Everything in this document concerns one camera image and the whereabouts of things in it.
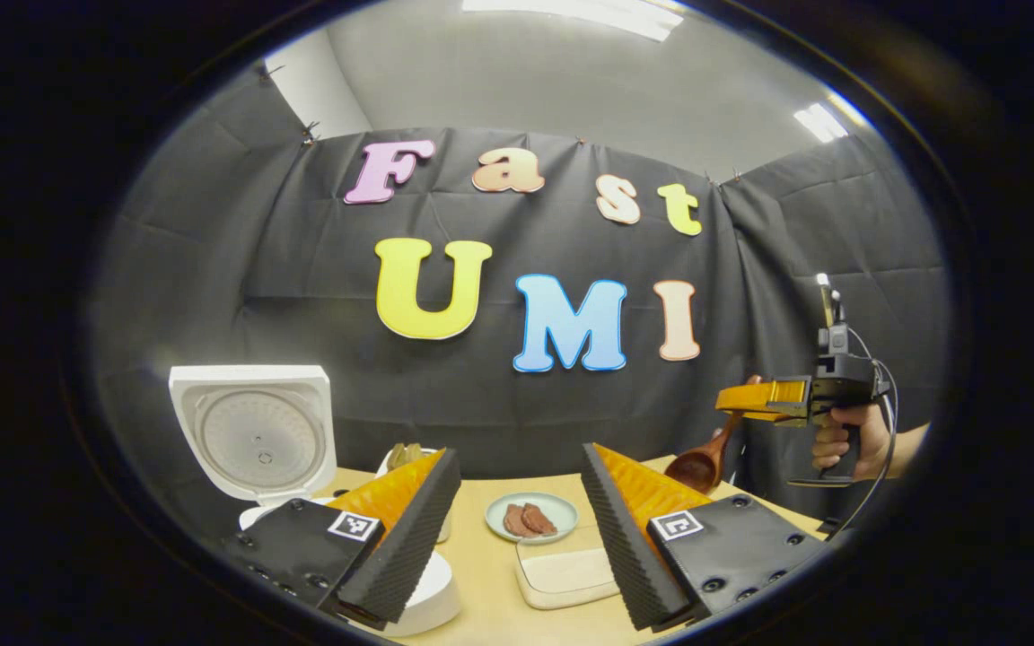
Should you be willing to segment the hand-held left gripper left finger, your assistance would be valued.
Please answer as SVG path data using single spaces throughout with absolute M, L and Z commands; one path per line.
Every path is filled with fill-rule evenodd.
M 243 575 L 381 629 L 405 614 L 460 483 L 457 451 L 436 450 L 332 502 L 272 507 L 221 545 Z

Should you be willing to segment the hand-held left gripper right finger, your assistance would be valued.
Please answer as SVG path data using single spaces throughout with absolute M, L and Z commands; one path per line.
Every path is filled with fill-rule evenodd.
M 713 499 L 599 444 L 583 455 L 580 476 L 637 630 L 731 612 L 828 556 L 828 541 L 754 496 Z

